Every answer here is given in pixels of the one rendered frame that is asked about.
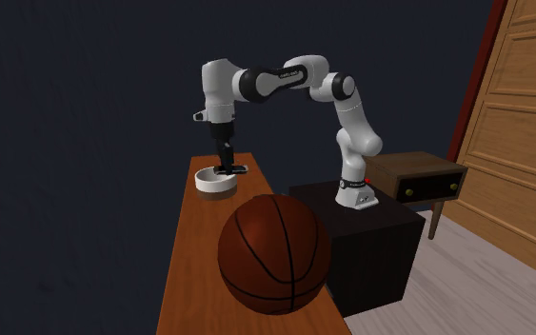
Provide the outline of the white round bowl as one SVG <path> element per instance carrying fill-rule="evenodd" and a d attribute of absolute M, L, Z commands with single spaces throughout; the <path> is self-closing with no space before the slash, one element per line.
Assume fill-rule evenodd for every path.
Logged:
<path fill-rule="evenodd" d="M 214 167 L 205 167 L 194 174 L 195 186 L 205 193 L 220 193 L 233 189 L 237 185 L 236 174 L 218 174 Z"/>

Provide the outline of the orange wooden table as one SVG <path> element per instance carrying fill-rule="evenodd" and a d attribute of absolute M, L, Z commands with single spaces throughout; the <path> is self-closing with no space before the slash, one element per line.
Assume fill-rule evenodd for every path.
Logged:
<path fill-rule="evenodd" d="M 220 162 L 215 155 L 190 160 L 156 335 L 351 335 L 325 289 L 303 309 L 268 316 L 247 309 L 227 290 L 217 264 L 217 244 L 229 215 L 257 194 L 271 193 L 251 153 L 235 161 L 249 173 L 225 200 L 198 196 L 195 173 Z"/>

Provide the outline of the brown basketball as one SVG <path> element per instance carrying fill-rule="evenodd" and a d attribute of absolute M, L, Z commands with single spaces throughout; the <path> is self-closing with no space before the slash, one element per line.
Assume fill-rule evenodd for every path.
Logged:
<path fill-rule="evenodd" d="M 266 315 L 289 314 L 310 304 L 325 285 L 330 239 L 300 200 L 262 194 L 227 219 L 217 262 L 228 291 L 242 305 Z"/>

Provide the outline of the dark robot stand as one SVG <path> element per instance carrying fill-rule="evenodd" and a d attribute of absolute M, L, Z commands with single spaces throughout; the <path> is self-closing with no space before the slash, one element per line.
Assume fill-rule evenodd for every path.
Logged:
<path fill-rule="evenodd" d="M 294 186 L 288 194 L 310 207 L 331 243 L 329 294 L 343 317 L 401 301 L 426 219 L 375 191 L 379 204 L 342 207 L 335 181 Z"/>

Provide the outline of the dark brown nightstand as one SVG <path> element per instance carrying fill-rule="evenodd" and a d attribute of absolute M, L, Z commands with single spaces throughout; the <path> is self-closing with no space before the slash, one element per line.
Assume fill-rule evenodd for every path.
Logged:
<path fill-rule="evenodd" d="M 365 157 L 370 184 L 407 207 L 432 205 L 428 231 L 432 240 L 445 202 L 457 200 L 467 167 L 424 151 Z"/>

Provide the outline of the light wooden panelled door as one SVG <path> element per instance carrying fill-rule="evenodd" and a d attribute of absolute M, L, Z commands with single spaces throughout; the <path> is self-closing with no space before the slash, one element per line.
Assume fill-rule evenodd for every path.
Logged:
<path fill-rule="evenodd" d="M 536 270 L 536 0 L 506 0 L 444 215 Z"/>

